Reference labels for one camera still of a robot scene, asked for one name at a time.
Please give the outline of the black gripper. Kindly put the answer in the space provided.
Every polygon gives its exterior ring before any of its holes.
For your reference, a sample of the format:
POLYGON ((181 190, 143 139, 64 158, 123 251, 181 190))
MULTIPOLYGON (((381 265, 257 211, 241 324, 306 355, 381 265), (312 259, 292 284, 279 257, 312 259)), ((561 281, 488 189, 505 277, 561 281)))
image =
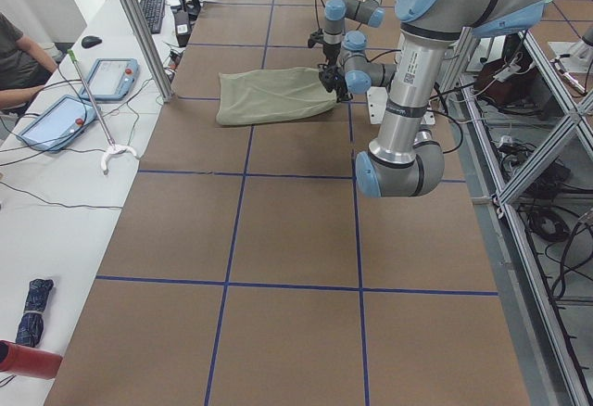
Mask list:
POLYGON ((341 52, 341 44, 324 44, 322 51, 328 64, 336 64, 341 52))
POLYGON ((335 103, 350 102, 352 100, 352 94, 349 92, 347 88, 347 83, 343 71, 337 65, 335 66, 336 78, 338 79, 336 89, 333 92, 335 97, 335 103))

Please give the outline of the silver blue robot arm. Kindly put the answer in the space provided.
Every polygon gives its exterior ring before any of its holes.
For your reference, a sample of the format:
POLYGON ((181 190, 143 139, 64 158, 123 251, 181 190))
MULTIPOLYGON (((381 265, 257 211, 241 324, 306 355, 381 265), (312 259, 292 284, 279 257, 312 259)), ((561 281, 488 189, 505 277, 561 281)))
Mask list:
POLYGON ((396 0, 403 37, 397 65, 375 65, 364 55, 362 32, 339 35, 345 19, 377 27, 381 0, 329 0, 324 48, 339 56, 352 94, 388 89, 379 133, 356 158, 360 191, 368 197, 417 197, 433 191, 444 172, 440 144, 421 123, 448 47, 469 28, 476 39, 514 34, 537 24, 544 0, 396 0))
POLYGON ((328 0, 324 9, 322 48, 327 64, 334 66, 340 53, 344 21, 350 19, 377 28, 385 16, 383 0, 328 0))

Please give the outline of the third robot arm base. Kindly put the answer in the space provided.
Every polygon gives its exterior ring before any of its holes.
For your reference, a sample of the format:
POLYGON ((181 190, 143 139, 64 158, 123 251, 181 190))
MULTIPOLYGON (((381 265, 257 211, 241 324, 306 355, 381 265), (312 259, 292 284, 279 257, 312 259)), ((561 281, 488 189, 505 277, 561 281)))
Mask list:
POLYGON ((577 42, 548 42, 560 70, 585 74, 592 64, 592 26, 577 42))

